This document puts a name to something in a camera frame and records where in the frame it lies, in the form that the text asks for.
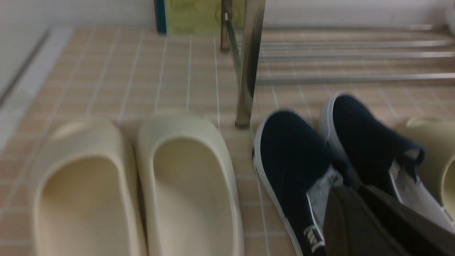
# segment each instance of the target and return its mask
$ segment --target tiled floor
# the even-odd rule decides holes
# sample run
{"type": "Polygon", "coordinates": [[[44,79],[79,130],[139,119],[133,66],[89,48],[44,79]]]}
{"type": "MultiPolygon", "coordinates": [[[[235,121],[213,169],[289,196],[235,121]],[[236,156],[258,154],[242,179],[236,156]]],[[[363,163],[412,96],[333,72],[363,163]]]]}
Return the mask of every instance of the tiled floor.
{"type": "MultiPolygon", "coordinates": [[[[316,35],[303,37],[313,41],[321,40],[321,36],[327,39],[327,35],[316,35]]],[[[397,35],[376,36],[368,35],[366,40],[397,35]]],[[[165,38],[132,28],[77,29],[1,152],[0,256],[31,254],[27,209],[30,165],[46,135],[68,120],[108,118],[118,123],[134,142],[142,120],[158,109],[188,108],[207,116],[220,128],[233,160],[245,232],[245,255],[290,256],[294,252],[288,237],[250,160],[253,131],[262,118],[276,108],[292,108],[316,127],[322,106],[340,91],[358,96],[390,126],[414,115],[453,118],[455,114],[452,81],[265,86],[256,90],[252,129],[239,131],[234,127],[237,84],[233,62],[230,55],[220,54],[217,41],[218,38],[198,36],[165,38]]],[[[419,64],[407,60],[398,66],[388,63],[362,63],[361,66],[366,73],[395,72],[400,70],[398,67],[411,72],[421,72],[420,67],[424,71],[453,68],[451,59],[439,61],[419,64]]],[[[346,72],[351,70],[347,68],[351,64],[359,65],[336,62],[339,69],[327,70],[346,72]]],[[[317,74],[323,70],[320,63],[311,65],[311,72],[317,74]]],[[[289,68],[291,74],[298,75],[300,71],[309,70],[308,67],[307,63],[264,63],[259,67],[259,75],[289,74],[289,68]]]]}

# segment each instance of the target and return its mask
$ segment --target dark shoe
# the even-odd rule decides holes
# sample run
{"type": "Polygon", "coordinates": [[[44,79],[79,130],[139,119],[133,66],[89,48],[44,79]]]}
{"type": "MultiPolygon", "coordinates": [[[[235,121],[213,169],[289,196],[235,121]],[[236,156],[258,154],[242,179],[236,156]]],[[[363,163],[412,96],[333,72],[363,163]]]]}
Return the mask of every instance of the dark shoe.
{"type": "Polygon", "coordinates": [[[325,255],[318,222],[323,223],[330,187],[347,181],[333,168],[332,151],[299,115],[282,110],[259,127],[253,163],[297,256],[325,255]]]}
{"type": "Polygon", "coordinates": [[[387,128],[356,98],[337,95],[321,112],[319,131],[348,163],[355,187],[375,186],[447,230],[452,220],[416,173],[424,150],[387,128]]]}
{"type": "Polygon", "coordinates": [[[352,189],[333,187],[324,222],[328,256],[410,256],[352,189]]]}
{"type": "Polygon", "coordinates": [[[360,186],[358,193],[387,231],[412,255],[455,256],[453,233],[378,188],[360,186]]]}

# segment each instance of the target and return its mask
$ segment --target slipper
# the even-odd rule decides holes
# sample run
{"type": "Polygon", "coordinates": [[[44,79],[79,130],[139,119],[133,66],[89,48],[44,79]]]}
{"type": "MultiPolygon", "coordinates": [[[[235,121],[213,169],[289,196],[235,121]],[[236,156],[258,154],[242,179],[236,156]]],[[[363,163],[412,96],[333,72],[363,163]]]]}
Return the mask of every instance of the slipper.
{"type": "Polygon", "coordinates": [[[110,122],[70,122],[57,129],[30,180],[37,256],[147,254],[134,153],[110,122]]]}
{"type": "Polygon", "coordinates": [[[455,121],[414,117],[397,131],[421,144],[426,151],[418,169],[425,186],[455,217],[455,121]]]}
{"type": "Polygon", "coordinates": [[[231,158],[208,120],[156,115],[141,127],[136,152],[150,255],[244,254],[231,158]]]}

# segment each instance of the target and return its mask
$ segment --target white wall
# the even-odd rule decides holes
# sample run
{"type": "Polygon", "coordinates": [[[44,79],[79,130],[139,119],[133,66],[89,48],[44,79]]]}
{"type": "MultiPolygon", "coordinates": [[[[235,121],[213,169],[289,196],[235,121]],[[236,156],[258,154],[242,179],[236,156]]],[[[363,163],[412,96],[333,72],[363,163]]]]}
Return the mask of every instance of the white wall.
{"type": "MultiPolygon", "coordinates": [[[[444,24],[453,0],[267,0],[271,23],[444,24]]],[[[153,0],[0,0],[0,25],[155,24],[153,0]]]]}

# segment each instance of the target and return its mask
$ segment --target grout line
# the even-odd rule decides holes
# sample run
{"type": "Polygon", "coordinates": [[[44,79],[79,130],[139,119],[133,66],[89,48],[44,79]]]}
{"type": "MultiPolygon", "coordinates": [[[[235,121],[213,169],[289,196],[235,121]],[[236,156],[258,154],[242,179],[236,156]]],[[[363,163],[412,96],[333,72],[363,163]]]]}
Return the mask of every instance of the grout line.
{"type": "Polygon", "coordinates": [[[305,94],[304,94],[303,91],[302,91],[302,87],[300,86],[300,84],[298,84],[297,87],[298,87],[298,91],[300,92],[300,97],[302,97],[303,103],[305,104],[305,106],[306,106],[307,109],[308,109],[309,118],[308,118],[307,121],[311,124],[311,126],[314,126],[314,123],[313,123],[313,114],[311,113],[310,106],[309,106],[308,102],[306,101],[305,94]]]}
{"type": "Polygon", "coordinates": [[[95,91],[93,92],[93,95],[92,95],[92,97],[90,99],[90,102],[88,103],[88,107],[87,107],[87,110],[86,110],[86,116],[87,117],[92,113],[93,105],[95,104],[96,98],[98,97],[98,93],[99,93],[100,88],[101,88],[101,85],[103,84],[104,76],[106,76],[107,67],[111,63],[112,54],[113,54],[115,48],[117,47],[117,41],[118,41],[118,38],[120,37],[120,34],[121,34],[121,30],[120,30],[120,28],[117,28],[116,29],[115,38],[114,38],[114,40],[113,40],[113,42],[111,44],[111,47],[109,49],[109,52],[108,52],[106,58],[104,60],[103,68],[101,69],[101,74],[98,77],[98,82],[96,82],[95,91]]]}
{"type": "Polygon", "coordinates": [[[14,239],[14,240],[0,240],[0,246],[29,246],[31,240],[29,239],[14,239]]]}
{"type": "Polygon", "coordinates": [[[163,84],[163,73],[164,73],[164,61],[166,59],[166,51],[167,51],[167,37],[164,40],[164,49],[163,49],[163,56],[161,59],[161,68],[160,68],[160,78],[158,79],[158,88],[157,88],[157,97],[155,99],[155,112],[158,109],[158,101],[160,99],[161,87],[163,84]]]}
{"type": "Polygon", "coordinates": [[[213,36],[213,47],[215,52],[215,79],[217,85],[217,114],[218,114],[218,130],[221,131],[221,123],[220,123],[220,93],[219,93],[219,85],[218,85],[218,60],[217,60],[217,40],[215,36],[213,36]]]}
{"type": "Polygon", "coordinates": [[[433,90],[431,90],[431,89],[428,89],[428,90],[429,90],[429,92],[431,93],[431,96],[433,96],[433,98],[435,98],[435,100],[436,100],[436,102],[439,104],[439,106],[440,106],[441,108],[443,108],[444,111],[446,111],[451,117],[454,117],[454,115],[452,114],[452,112],[450,112],[450,111],[448,110],[448,108],[445,106],[445,104],[443,104],[443,103],[440,101],[440,99],[436,96],[435,92],[434,92],[433,90]]]}
{"type": "MultiPolygon", "coordinates": [[[[252,137],[252,143],[254,144],[254,132],[253,132],[253,125],[251,124],[251,120],[252,119],[250,119],[250,133],[251,133],[251,137],[252,137]]],[[[258,183],[258,192],[259,192],[259,204],[261,206],[262,224],[264,227],[265,249],[267,251],[267,256],[270,256],[270,246],[268,244],[268,233],[267,233],[267,221],[265,219],[264,201],[262,199],[261,183],[260,183],[259,179],[258,179],[257,183],[258,183]]]]}
{"type": "Polygon", "coordinates": [[[272,86],[272,93],[273,93],[273,101],[275,102],[275,107],[278,109],[278,100],[277,100],[277,94],[275,93],[275,86],[272,86]]]}
{"type": "Polygon", "coordinates": [[[124,95],[122,103],[121,103],[120,113],[118,115],[117,122],[121,122],[123,117],[125,116],[126,103],[128,101],[128,97],[130,96],[131,87],[133,85],[134,74],[136,73],[137,61],[139,59],[139,55],[140,55],[140,52],[142,49],[142,41],[144,39],[144,35],[145,35],[144,28],[142,28],[141,38],[139,39],[139,45],[137,46],[137,49],[136,49],[136,55],[134,56],[133,67],[131,68],[131,71],[130,71],[130,78],[128,79],[128,85],[126,86],[126,92],[125,92],[125,95],[124,95]]]}
{"type": "Polygon", "coordinates": [[[417,104],[416,100],[411,96],[411,94],[410,94],[409,91],[408,91],[408,88],[406,88],[405,85],[403,85],[403,90],[404,90],[404,93],[411,99],[412,104],[413,104],[414,107],[417,109],[417,111],[419,112],[419,114],[420,114],[420,115],[424,115],[424,111],[422,110],[422,108],[420,107],[420,105],[417,104]]]}
{"type": "Polygon", "coordinates": [[[189,53],[189,57],[188,57],[187,109],[190,109],[190,89],[191,89],[191,47],[192,47],[192,36],[190,35],[190,53],[189,53]]]}
{"type": "Polygon", "coordinates": [[[266,246],[266,250],[267,250],[267,256],[270,256],[270,246],[268,244],[267,220],[265,219],[264,201],[262,199],[261,183],[259,180],[258,180],[258,191],[259,191],[259,203],[261,206],[262,223],[264,226],[265,246],[266,246]]]}
{"type": "Polygon", "coordinates": [[[267,241],[267,236],[287,236],[288,234],[286,232],[269,232],[268,234],[265,234],[263,232],[244,232],[243,236],[244,237],[266,237],[265,241],[267,241]]]}
{"type": "MultiPolygon", "coordinates": [[[[70,76],[68,78],[68,81],[67,81],[67,83],[65,83],[65,87],[63,89],[63,92],[57,98],[56,104],[52,108],[51,116],[48,119],[48,121],[46,122],[46,125],[45,125],[45,128],[44,128],[44,133],[43,133],[44,136],[43,136],[43,138],[46,137],[46,135],[49,132],[49,129],[51,128],[52,117],[54,117],[57,114],[57,111],[58,111],[61,103],[63,102],[63,99],[65,98],[66,93],[68,92],[68,89],[69,89],[71,83],[73,82],[74,76],[76,75],[77,71],[79,70],[79,67],[81,65],[82,59],[85,57],[85,54],[86,54],[86,52],[87,52],[87,50],[88,50],[88,48],[89,48],[89,46],[91,44],[91,40],[93,39],[94,34],[95,34],[95,28],[92,28],[90,36],[88,37],[87,42],[84,45],[82,54],[77,58],[75,66],[74,66],[73,70],[71,71],[71,74],[70,74],[70,76]]],[[[38,150],[39,145],[40,145],[39,142],[36,143],[36,145],[32,149],[31,154],[34,154],[38,150]]],[[[10,192],[8,193],[7,197],[5,198],[5,200],[4,200],[4,208],[3,208],[3,210],[0,210],[0,222],[3,219],[4,213],[5,213],[5,209],[7,209],[11,205],[12,200],[16,196],[17,190],[19,189],[20,181],[23,180],[25,175],[26,175],[26,173],[29,172],[29,168],[31,166],[31,163],[32,163],[31,159],[28,159],[26,161],[23,169],[19,173],[19,176],[18,176],[18,178],[17,178],[17,180],[15,182],[15,185],[11,188],[10,192]]]]}

